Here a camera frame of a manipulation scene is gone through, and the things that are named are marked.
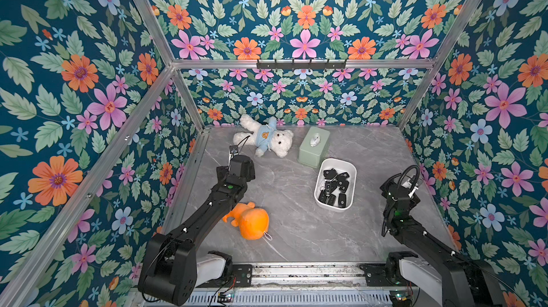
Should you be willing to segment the black chrome button key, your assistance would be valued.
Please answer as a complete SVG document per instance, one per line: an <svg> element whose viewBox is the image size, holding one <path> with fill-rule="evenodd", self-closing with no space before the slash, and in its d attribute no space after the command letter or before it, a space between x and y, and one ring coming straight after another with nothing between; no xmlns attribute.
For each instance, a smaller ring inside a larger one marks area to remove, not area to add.
<svg viewBox="0 0 548 307"><path fill-rule="evenodd" d="M336 201L337 201L337 196L336 195L330 194L328 196L328 205L329 206L334 206Z"/></svg>

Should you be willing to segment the black VW key front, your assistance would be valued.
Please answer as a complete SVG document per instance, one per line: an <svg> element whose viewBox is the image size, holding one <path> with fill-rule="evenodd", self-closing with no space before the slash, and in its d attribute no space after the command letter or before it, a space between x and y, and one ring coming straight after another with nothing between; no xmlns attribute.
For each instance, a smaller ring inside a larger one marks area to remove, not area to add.
<svg viewBox="0 0 548 307"><path fill-rule="evenodd" d="M323 176L326 181L332 181L338 176L338 172L334 169L327 169L323 171Z"/></svg>

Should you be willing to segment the white storage box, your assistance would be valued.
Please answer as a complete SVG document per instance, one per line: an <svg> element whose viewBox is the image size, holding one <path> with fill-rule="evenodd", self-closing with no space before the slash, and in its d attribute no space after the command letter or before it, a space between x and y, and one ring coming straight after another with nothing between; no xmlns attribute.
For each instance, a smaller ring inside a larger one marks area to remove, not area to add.
<svg viewBox="0 0 548 307"><path fill-rule="evenodd" d="M316 204L323 209L342 213L353 204L357 169L348 161L325 159L318 172L313 191Z"/></svg>

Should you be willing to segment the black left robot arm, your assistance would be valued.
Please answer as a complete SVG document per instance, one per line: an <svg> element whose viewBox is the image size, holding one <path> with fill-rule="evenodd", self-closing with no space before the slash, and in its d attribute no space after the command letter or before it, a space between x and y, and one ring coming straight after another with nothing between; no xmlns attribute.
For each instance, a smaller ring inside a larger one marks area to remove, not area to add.
<svg viewBox="0 0 548 307"><path fill-rule="evenodd" d="M221 257L219 274L199 280L197 250L243 198L248 182L255 179L255 167L250 157L235 155L228 166L219 166L216 172L218 182L205 202L180 226L168 234L156 234L148 242L138 280L142 294L182 306L196 286L223 275L226 259Z"/></svg>

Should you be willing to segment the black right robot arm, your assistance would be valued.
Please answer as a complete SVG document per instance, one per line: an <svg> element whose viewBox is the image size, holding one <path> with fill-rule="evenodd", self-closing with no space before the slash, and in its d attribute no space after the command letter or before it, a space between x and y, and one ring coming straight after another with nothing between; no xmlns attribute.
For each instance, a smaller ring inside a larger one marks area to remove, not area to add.
<svg viewBox="0 0 548 307"><path fill-rule="evenodd" d="M404 174L391 176L381 186L386 198L382 213L382 234L390 234L414 251L435 272L429 278L426 268L398 267L400 276L418 286L441 306L505 306L505 298L491 265L472 260L451 249L416 221L410 211L420 199L414 194L417 179L404 184Z"/></svg>

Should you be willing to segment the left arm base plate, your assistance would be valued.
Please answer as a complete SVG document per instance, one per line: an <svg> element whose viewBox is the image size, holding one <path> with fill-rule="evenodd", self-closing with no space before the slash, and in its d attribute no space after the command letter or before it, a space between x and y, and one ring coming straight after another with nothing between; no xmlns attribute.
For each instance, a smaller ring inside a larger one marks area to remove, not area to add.
<svg viewBox="0 0 548 307"><path fill-rule="evenodd" d="M253 265L251 264L234 264L229 274L223 274L221 278L207 281L200 285L199 288L218 288L224 284L224 287L233 288L250 287L253 278Z"/></svg>

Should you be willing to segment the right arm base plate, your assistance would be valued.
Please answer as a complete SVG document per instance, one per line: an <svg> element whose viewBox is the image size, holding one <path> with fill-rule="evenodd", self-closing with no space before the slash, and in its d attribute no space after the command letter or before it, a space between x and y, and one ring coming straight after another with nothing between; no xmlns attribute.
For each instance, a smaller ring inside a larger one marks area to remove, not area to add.
<svg viewBox="0 0 548 307"><path fill-rule="evenodd" d="M371 287L414 286L403 277L396 264L360 264L358 268L363 271L365 281Z"/></svg>

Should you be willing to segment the black slim Porsche key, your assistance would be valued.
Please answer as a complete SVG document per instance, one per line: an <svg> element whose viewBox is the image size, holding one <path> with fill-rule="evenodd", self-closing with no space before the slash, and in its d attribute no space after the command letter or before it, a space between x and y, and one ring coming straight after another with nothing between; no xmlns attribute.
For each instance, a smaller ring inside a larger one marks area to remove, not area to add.
<svg viewBox="0 0 548 307"><path fill-rule="evenodd" d="M334 188L337 188L337 185L333 185L333 181L331 180L325 181L323 190L325 190L327 193L332 194Z"/></svg>

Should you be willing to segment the black vw key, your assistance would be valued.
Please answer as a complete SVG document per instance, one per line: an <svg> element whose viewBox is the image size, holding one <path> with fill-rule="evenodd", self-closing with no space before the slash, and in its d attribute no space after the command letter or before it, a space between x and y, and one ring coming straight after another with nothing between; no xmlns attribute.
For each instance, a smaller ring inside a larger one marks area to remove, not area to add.
<svg viewBox="0 0 548 307"><path fill-rule="evenodd" d="M338 172L334 169L327 169L323 171L323 176L326 181L332 181L338 176Z"/></svg>
<svg viewBox="0 0 548 307"><path fill-rule="evenodd" d="M348 172L342 172L337 175L337 181L347 181L350 178L350 174Z"/></svg>

